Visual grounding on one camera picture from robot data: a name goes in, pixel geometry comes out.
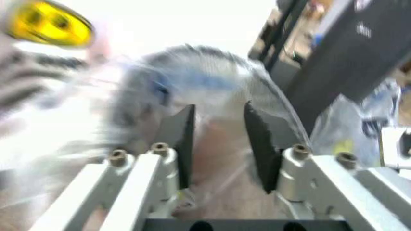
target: plastic bag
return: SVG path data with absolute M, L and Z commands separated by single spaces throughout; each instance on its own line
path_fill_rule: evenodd
M 254 162 L 243 118 L 245 103 L 251 101 L 254 108 L 283 118 L 300 143 L 309 145 L 309 139 L 292 106 L 264 67 L 210 47 L 190 46 L 171 48 L 120 64 L 115 68 L 119 74 L 105 68 L 93 74 L 104 78 L 99 83 L 115 82 L 111 90 L 93 84 L 96 80 L 91 77 L 77 83 L 76 90 L 65 96 L 61 108 L 74 98 L 83 102 L 84 110 L 81 111 L 89 111 L 89 115 L 74 116 L 75 111 L 66 113 L 67 126 L 60 133 L 71 128 L 70 124 L 87 125 L 88 128 L 78 126 L 82 129 L 77 133 L 71 132 L 71 137 L 65 136 L 64 141 L 58 142 L 63 145 L 48 149 L 48 157 L 72 159 L 71 163 L 81 163 L 81 156 L 83 159 L 88 155 L 103 158 L 104 150 L 117 145 L 118 141 L 127 140 L 130 134 L 148 143 L 162 116 L 173 115 L 186 105 L 195 104 L 191 184 L 182 192 L 184 197 L 177 211 L 179 216 L 272 218 L 272 196 L 266 195 L 247 171 Z M 161 103 L 161 97 L 152 91 L 151 87 L 159 85 L 170 93 L 167 104 Z M 145 110 L 148 104 L 155 107 Z M 139 116 L 146 111 L 158 114 L 154 117 Z M 118 115 L 121 120 L 112 120 Z M 123 124 L 124 118 L 130 120 Z M 57 139 L 59 136 L 55 134 L 51 135 Z M 56 166 L 62 169 L 62 173 L 67 168 L 63 164 Z M 253 212 L 244 214 L 244 206 Z
M 360 105 L 340 95 L 317 118 L 311 134 L 314 153 L 350 152 L 365 167 L 380 166 L 379 132 L 397 124 L 400 96 L 401 89 L 392 79 L 381 83 Z

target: black metal frame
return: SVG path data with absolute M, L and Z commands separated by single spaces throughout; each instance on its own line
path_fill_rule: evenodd
M 269 72 L 277 62 L 278 56 L 293 31 L 306 3 L 307 0 L 293 0 L 282 14 L 279 22 L 272 27 L 268 34 L 267 32 L 264 33 L 263 40 L 265 45 L 257 59 L 264 63 L 265 69 Z M 274 47 L 274 53 L 268 56 L 271 47 Z

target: yellow object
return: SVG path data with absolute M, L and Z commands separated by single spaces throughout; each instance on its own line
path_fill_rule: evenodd
M 10 15 L 7 32 L 17 39 L 58 46 L 85 46 L 91 24 L 69 8 L 44 0 L 23 3 Z
M 334 146 L 334 155 L 338 153 L 352 153 L 354 151 L 354 142 L 352 139 L 341 140 Z

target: transparent plastic wrap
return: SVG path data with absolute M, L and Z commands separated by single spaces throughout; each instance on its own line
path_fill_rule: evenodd
M 360 105 L 340 95 L 317 118 L 311 134 L 314 153 L 350 152 L 365 167 L 380 166 L 379 132 L 397 125 L 400 97 L 401 89 L 392 79 L 381 83 Z
M 49 181 L 53 178 L 51 181 L 58 185 L 43 190 L 55 192 L 57 189 L 60 192 L 75 175 L 68 176 L 65 172 L 76 172 L 74 169 L 79 169 L 90 159 L 101 160 L 114 146 L 138 142 L 139 150 L 145 151 L 161 118 L 174 115 L 188 104 L 195 104 L 191 184 L 183 192 L 176 216 L 274 216 L 272 197 L 264 193 L 248 171 L 255 166 L 244 125 L 245 103 L 251 101 L 254 108 L 283 118 L 301 143 L 309 145 L 309 139 L 291 105 L 260 63 L 210 47 L 181 46 L 138 61 L 112 64 L 90 74 L 87 80 L 73 83 L 76 87 L 70 87 L 70 93 L 56 94 L 64 98 L 62 105 L 53 109 L 56 114 L 39 112 L 50 115 L 47 121 L 38 121 L 37 131 L 30 129 L 24 138 L 15 138 L 26 143 L 26 140 L 40 136 L 36 140 L 42 142 L 31 141 L 30 144 L 44 154 L 41 159 L 46 159 L 48 166 L 61 169 L 54 171 L 55 177 L 42 170 Z M 168 90 L 167 102 L 158 95 L 162 92 L 159 88 Z M 74 105 L 82 106 L 73 110 Z M 65 126 L 57 126 L 61 121 Z M 38 132 L 44 131 L 42 126 L 45 125 L 50 131 L 40 135 Z M 50 136 L 59 139 L 63 133 L 66 134 L 64 141 L 55 141 L 56 145 L 50 147 L 47 154 L 41 152 L 41 147 L 49 144 Z M 25 148 L 24 152 L 33 151 L 33 147 L 30 148 Z M 56 158 L 59 160 L 50 164 L 50 159 Z

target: black panel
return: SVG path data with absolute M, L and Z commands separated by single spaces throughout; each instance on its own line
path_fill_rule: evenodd
M 161 121 L 154 143 L 164 142 L 176 150 L 180 189 L 190 184 L 195 105 L 187 105 L 174 116 Z
M 350 231 L 334 220 L 175 220 L 148 219 L 143 231 Z
M 275 190 L 283 159 L 282 151 L 299 143 L 286 120 L 256 110 L 248 102 L 244 120 L 258 176 L 266 193 Z
M 362 101 L 411 51 L 411 1 L 352 1 L 285 92 L 310 134 L 342 93 Z

